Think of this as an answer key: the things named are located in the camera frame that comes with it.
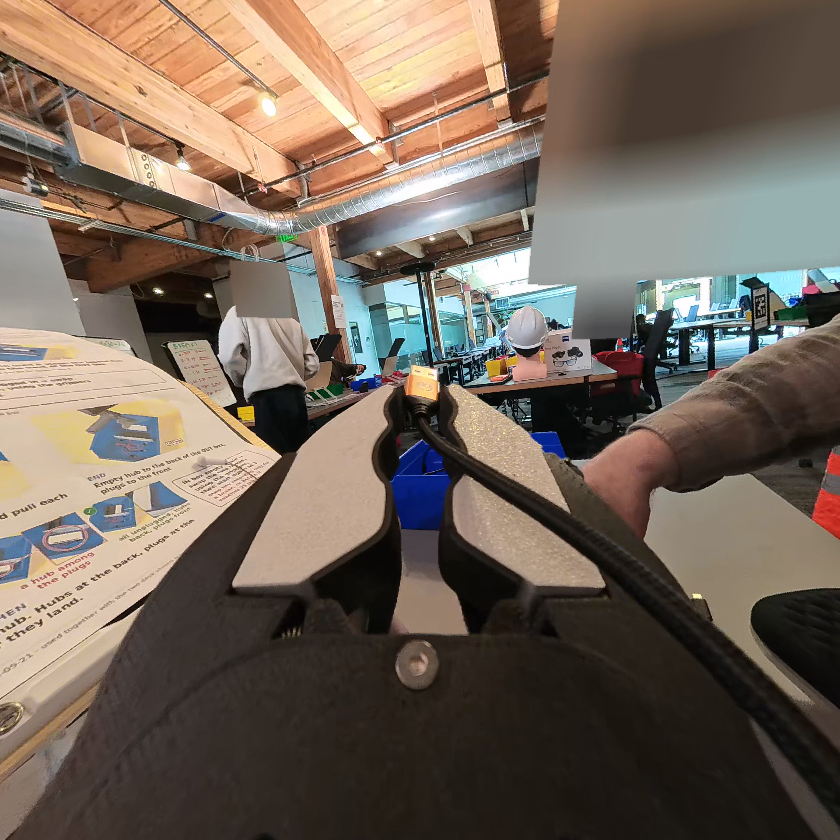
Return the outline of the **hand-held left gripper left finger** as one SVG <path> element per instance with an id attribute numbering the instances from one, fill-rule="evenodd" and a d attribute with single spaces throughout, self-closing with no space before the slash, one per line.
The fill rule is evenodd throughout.
<path id="1" fill-rule="evenodd" d="M 402 390 L 383 385 L 296 453 L 233 579 L 241 595 L 331 599 L 391 629 L 402 579 L 392 478 Z"/>

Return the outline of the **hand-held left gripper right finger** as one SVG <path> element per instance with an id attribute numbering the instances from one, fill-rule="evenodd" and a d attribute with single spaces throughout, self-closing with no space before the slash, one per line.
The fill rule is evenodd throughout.
<path id="1" fill-rule="evenodd" d="M 558 507 L 570 507 L 552 472 L 563 466 L 519 425 L 460 385 L 441 393 L 438 428 L 453 446 Z M 482 631 L 499 602 L 531 618 L 542 601 L 599 597 L 606 584 L 580 552 L 453 465 L 438 540 L 438 567 L 467 632 Z"/>

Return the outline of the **blue plastic bin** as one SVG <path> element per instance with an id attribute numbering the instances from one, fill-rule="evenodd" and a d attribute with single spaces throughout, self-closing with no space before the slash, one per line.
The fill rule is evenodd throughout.
<path id="1" fill-rule="evenodd" d="M 439 530 L 449 484 L 441 455 L 423 440 L 401 455 L 392 490 L 402 529 Z"/>

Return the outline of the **person's right forearm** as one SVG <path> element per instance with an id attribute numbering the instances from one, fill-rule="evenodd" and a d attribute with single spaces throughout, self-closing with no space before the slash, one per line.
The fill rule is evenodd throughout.
<path id="1" fill-rule="evenodd" d="M 675 457 L 677 492 L 838 445 L 839 318 L 740 360 L 650 426 Z"/>

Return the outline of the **person's right hand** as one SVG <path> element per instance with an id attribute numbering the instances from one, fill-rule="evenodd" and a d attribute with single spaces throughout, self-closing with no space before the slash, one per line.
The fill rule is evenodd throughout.
<path id="1" fill-rule="evenodd" d="M 617 439 L 581 471 L 589 488 L 640 538 L 648 529 L 651 497 L 679 476 L 673 450 L 646 429 Z"/>

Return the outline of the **instruction sheet on stand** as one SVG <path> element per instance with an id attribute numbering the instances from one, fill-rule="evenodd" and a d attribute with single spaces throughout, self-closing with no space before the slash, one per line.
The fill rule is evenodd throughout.
<path id="1" fill-rule="evenodd" d="M 144 601 L 278 461 L 198 390 L 2 379 L 2 781 L 83 716 Z"/>

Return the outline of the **wooden work table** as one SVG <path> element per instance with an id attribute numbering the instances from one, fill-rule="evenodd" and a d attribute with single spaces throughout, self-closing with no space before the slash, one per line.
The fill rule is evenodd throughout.
<path id="1" fill-rule="evenodd" d="M 567 386 L 590 386 L 605 382 L 615 382 L 618 373 L 607 365 L 596 364 L 590 371 L 578 371 L 576 375 L 551 375 L 542 379 L 515 381 L 512 377 L 504 382 L 493 382 L 488 376 L 482 376 L 468 383 L 465 389 L 477 396 L 501 396 L 504 398 L 524 397 L 531 392 L 543 389 L 555 389 Z"/>

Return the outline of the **white cardboard box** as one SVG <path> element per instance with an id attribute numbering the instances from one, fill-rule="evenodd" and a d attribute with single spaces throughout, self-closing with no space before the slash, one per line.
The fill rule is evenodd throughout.
<path id="1" fill-rule="evenodd" d="M 569 332 L 551 332 L 543 344 L 547 377 L 567 379 L 592 372 L 592 345 L 589 339 L 574 339 Z"/>

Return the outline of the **red office chair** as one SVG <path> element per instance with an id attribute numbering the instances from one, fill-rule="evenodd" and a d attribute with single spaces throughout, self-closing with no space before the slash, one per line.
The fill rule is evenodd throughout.
<path id="1" fill-rule="evenodd" d="M 588 416 L 594 425 L 609 423 L 611 435 L 624 434 L 629 418 L 651 413 L 654 399 L 643 388 L 644 357 L 640 353 L 603 351 L 594 358 L 616 373 L 614 381 L 599 381 L 590 388 Z"/>

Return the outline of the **white easel board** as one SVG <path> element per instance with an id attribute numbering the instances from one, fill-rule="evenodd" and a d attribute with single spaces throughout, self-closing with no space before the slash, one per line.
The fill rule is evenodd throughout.
<path id="1" fill-rule="evenodd" d="M 222 408 L 237 404 L 223 367 L 206 339 L 168 341 L 162 349 L 171 358 L 176 378 Z"/>

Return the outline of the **white hard hat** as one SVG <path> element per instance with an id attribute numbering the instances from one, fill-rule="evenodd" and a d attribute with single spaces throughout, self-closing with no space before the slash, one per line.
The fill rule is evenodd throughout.
<path id="1" fill-rule="evenodd" d="M 505 341 L 514 353 L 530 358 L 539 355 L 549 328 L 543 313 L 531 305 L 517 310 L 509 320 Z"/>

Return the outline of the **printed instruction sheet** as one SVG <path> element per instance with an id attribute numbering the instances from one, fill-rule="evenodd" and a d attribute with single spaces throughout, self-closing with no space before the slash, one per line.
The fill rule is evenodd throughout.
<path id="1" fill-rule="evenodd" d="M 2 328 L 1 687 L 143 599 L 278 460 L 135 355 Z"/>

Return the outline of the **black pole stand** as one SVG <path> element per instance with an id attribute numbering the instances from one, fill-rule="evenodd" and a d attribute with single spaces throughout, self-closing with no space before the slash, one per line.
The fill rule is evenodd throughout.
<path id="1" fill-rule="evenodd" d="M 426 343 L 426 357 L 428 365 L 431 367 L 441 365 L 445 357 L 437 303 L 434 297 L 434 269 L 435 263 L 427 259 L 415 259 L 400 268 L 402 276 L 414 277 L 416 281 Z"/>

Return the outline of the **wooden column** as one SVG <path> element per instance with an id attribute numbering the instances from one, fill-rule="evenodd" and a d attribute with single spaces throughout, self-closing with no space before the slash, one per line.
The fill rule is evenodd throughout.
<path id="1" fill-rule="evenodd" d="M 333 299 L 340 296 L 338 280 L 333 264 L 333 255 L 329 242 L 329 231 L 326 226 L 319 226 L 308 235 L 309 249 L 313 258 L 318 287 L 324 310 L 328 333 L 339 335 L 340 341 L 334 355 L 341 362 L 350 363 L 352 355 L 347 339 L 346 327 L 340 326 L 335 320 Z"/>

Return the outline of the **orange plastic object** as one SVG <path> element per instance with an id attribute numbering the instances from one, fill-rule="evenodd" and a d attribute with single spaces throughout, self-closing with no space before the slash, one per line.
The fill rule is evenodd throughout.
<path id="1" fill-rule="evenodd" d="M 834 447 L 827 457 L 812 520 L 839 539 L 839 446 Z"/>

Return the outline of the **black wrist rest pad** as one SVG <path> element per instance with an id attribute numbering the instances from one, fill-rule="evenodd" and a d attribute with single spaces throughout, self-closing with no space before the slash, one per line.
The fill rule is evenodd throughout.
<path id="1" fill-rule="evenodd" d="M 839 590 L 767 595 L 751 610 L 752 630 L 771 654 L 839 707 Z"/>

